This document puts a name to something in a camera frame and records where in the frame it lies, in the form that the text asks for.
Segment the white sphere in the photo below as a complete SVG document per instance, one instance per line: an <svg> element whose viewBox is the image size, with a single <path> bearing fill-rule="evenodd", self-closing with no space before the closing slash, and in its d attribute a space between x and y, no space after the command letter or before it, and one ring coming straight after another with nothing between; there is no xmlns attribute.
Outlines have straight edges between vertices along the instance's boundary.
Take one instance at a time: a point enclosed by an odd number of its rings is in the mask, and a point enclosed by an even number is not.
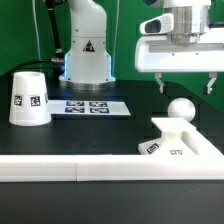
<svg viewBox="0 0 224 224"><path fill-rule="evenodd" d="M194 104L186 98L177 98L173 100L168 107L169 117L182 117L191 122L195 116Z"/></svg>

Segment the black tabletop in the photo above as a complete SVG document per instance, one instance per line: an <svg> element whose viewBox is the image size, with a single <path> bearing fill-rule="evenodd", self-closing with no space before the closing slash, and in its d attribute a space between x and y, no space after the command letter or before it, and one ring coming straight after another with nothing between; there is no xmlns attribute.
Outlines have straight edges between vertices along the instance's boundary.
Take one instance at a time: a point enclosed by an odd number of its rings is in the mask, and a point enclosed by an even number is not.
<svg viewBox="0 0 224 224"><path fill-rule="evenodd" d="M137 146L160 136L152 117L167 117L169 103L190 99L192 124L224 150L224 116L184 87L119 81L110 90L58 87L47 79L49 99L124 101L131 116L54 115L39 127L9 124L11 80L0 78L0 154L138 154ZM0 223L223 223L224 181L116 181L1 183Z"/></svg>

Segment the warning label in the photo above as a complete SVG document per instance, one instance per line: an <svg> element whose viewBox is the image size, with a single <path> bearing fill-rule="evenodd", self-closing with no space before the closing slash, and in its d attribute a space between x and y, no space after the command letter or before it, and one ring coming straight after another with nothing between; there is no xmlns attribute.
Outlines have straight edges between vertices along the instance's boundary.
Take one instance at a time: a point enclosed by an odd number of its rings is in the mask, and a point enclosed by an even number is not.
<svg viewBox="0 0 224 224"><path fill-rule="evenodd" d="M95 49L94 49L94 47L93 47L91 41L89 41L89 42L86 44L86 46L85 46L85 48L83 49L83 51L85 51L85 52L95 52Z"/></svg>

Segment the green background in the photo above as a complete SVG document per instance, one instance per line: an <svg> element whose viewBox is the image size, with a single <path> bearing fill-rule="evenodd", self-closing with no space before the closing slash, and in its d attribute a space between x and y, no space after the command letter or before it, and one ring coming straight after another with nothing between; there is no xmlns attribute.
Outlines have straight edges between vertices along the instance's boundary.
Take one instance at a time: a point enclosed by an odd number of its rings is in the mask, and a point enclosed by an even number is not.
<svg viewBox="0 0 224 224"><path fill-rule="evenodd" d="M114 56L116 25L118 27L113 71L116 79L154 81L154 74L143 74L136 71L135 46L140 38L139 24L161 15L162 9L149 7L143 0L120 0L119 22L116 24L117 1L96 0L96 2L102 5L107 13L107 51L111 56ZM54 45L43 0L36 0L36 11L42 59L52 58L54 57ZM211 21L224 21L223 12L224 2L215 0L211 7ZM70 17L67 3L56 8L56 16L62 46L67 52L70 48ZM38 59L31 0L1 1L0 29L0 75L20 63ZM180 83L217 110L224 112L224 76L222 73L219 73L211 95L203 95L203 87L209 81L208 73L170 73L164 74L163 80Z"/></svg>

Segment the upside-down cup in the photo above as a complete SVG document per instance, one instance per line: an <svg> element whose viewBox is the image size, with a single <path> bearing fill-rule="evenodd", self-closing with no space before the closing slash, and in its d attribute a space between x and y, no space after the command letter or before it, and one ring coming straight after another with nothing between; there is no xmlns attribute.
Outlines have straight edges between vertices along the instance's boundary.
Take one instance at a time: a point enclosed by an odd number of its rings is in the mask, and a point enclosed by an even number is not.
<svg viewBox="0 0 224 224"><path fill-rule="evenodd" d="M50 121L44 74L31 71L14 73L9 122L20 126L38 126Z"/></svg>

